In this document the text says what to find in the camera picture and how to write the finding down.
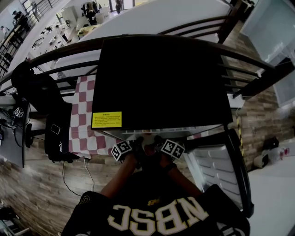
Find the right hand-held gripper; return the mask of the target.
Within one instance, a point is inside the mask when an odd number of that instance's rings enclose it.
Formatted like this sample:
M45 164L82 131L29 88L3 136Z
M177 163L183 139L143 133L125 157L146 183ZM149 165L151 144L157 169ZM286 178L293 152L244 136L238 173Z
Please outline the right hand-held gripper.
M163 139L160 136L154 138L155 150L162 152L172 157L173 159L180 159L185 151L185 148L169 139Z

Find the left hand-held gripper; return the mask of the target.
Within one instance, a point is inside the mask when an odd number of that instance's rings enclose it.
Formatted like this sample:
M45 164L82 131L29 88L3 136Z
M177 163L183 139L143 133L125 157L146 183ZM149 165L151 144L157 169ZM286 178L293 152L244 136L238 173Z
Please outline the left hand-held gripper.
M111 154L114 159L118 162L123 163L128 154L132 153L137 160L136 169L142 167L142 159L145 157L145 153L142 148L142 142L144 138L138 137L134 141L122 141L115 144L111 150Z

